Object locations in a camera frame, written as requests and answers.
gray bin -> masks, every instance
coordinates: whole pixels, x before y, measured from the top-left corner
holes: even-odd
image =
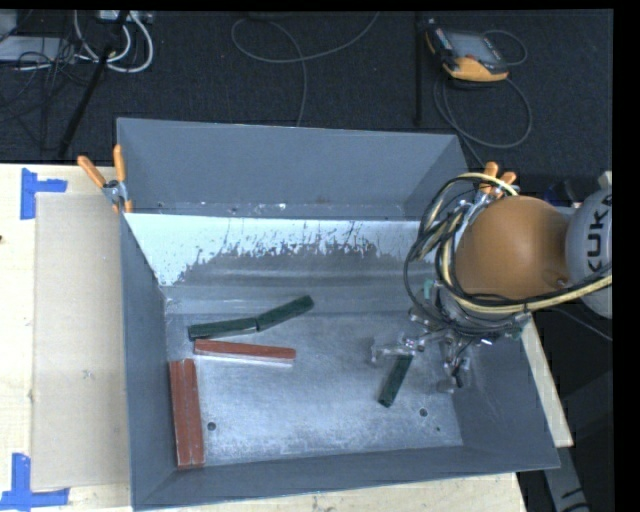
[[[470,348],[454,394],[435,389],[430,344],[377,402],[392,361],[371,345],[417,328],[402,263],[467,171],[455,136],[118,119],[117,137],[135,205],[120,223],[135,509],[558,467],[520,341]],[[432,269],[416,267],[417,289]],[[189,325],[302,295],[311,311],[233,339],[295,348],[292,366],[194,356]],[[168,361],[187,357],[206,465],[177,471]]]

orange device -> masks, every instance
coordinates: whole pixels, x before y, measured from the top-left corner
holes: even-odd
[[[453,78],[468,82],[497,82],[509,76],[500,52],[483,34],[429,27],[425,32],[429,50]]]

red block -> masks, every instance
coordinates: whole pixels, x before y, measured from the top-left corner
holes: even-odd
[[[169,363],[171,405],[178,469],[204,466],[204,440],[198,398],[198,379],[193,359]]]
[[[296,351],[292,348],[206,339],[195,341],[194,352],[199,355],[283,363],[293,362],[296,357]]]

blue tape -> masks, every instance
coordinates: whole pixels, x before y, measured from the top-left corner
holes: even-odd
[[[38,181],[38,175],[22,168],[22,196],[20,198],[20,219],[34,219],[36,216],[36,192],[64,192],[65,180]]]
[[[31,512],[31,507],[66,505],[69,489],[51,492],[31,492],[31,459],[21,453],[11,456],[11,490],[0,496],[0,510]]]

yellow cable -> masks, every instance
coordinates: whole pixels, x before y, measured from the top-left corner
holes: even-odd
[[[484,181],[490,181],[491,183],[498,185],[499,187],[509,192],[509,195],[512,195],[512,196],[518,195],[518,191],[508,183],[505,183],[501,179],[494,178],[493,176],[489,176],[488,174],[483,174],[481,172],[466,172],[458,176],[458,178],[480,178]]]
[[[451,253],[451,239],[447,240],[443,245],[443,266],[442,266],[442,277],[444,281],[451,287],[453,287],[453,283],[451,280],[451,274],[449,272],[449,254]],[[557,297],[552,297],[549,299],[541,299],[533,302],[524,301],[521,304],[513,304],[508,306],[481,306],[470,302],[454,293],[452,293],[455,300],[465,308],[468,308],[477,313],[519,313],[521,311],[530,310],[534,311],[536,309],[548,308],[551,306],[556,306],[568,300],[573,300],[580,298],[589,293],[593,293],[597,290],[600,290],[606,286],[609,286],[612,283],[612,274],[605,276],[590,285],[580,288],[579,290],[574,290],[571,292],[564,293]]]

